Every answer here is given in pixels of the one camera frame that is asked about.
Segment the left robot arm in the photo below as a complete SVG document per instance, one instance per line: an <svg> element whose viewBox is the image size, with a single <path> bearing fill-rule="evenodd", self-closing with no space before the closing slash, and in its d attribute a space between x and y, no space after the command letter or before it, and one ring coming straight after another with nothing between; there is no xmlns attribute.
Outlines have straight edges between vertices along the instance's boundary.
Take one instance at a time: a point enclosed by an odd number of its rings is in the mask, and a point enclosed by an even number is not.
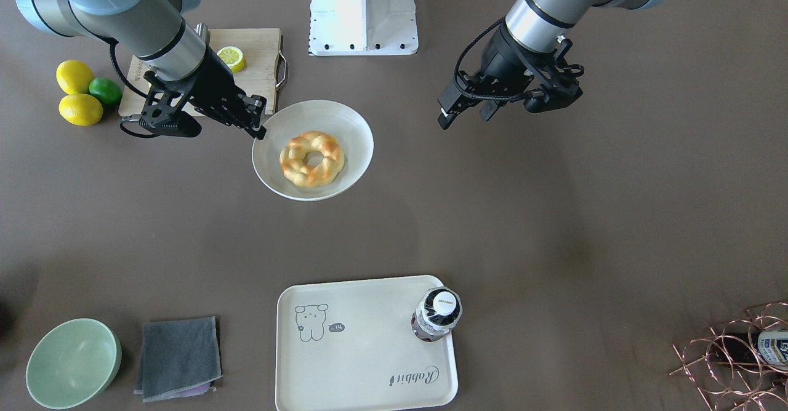
<svg viewBox="0 0 788 411"><path fill-rule="evenodd" d="M480 106L482 119L489 120L509 103L522 102L531 113L572 105L582 96L584 67L566 61L572 47L568 30L593 7L644 10L664 1L516 0L507 15L484 30L491 39L478 71L468 74L456 63L451 83L437 100L437 122L447 130L473 106Z"/></svg>

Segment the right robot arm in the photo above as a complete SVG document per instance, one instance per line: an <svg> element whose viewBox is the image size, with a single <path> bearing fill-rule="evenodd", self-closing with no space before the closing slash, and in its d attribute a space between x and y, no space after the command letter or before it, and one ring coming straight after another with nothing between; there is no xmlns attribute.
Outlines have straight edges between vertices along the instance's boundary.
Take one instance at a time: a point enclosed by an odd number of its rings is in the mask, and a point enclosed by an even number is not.
<svg viewBox="0 0 788 411"><path fill-rule="evenodd" d="M141 137L195 137L199 122L185 105L263 139L267 101L247 96L233 72L181 15L200 0L16 0L31 26L59 36L93 36L126 46L148 70L150 89L131 116Z"/></svg>

